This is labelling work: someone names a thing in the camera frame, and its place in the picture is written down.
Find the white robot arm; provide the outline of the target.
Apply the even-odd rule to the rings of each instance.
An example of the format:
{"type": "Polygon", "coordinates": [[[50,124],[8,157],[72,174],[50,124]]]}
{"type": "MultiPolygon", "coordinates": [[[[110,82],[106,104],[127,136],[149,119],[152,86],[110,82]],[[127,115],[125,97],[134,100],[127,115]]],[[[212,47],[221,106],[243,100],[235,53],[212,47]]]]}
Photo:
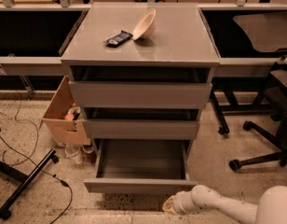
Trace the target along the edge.
{"type": "Polygon", "coordinates": [[[218,210],[239,224],[287,224],[287,187],[272,187],[264,192],[258,204],[252,204],[196,185],[190,191],[180,191],[170,196],[162,210],[181,216],[199,210],[218,210]]]}

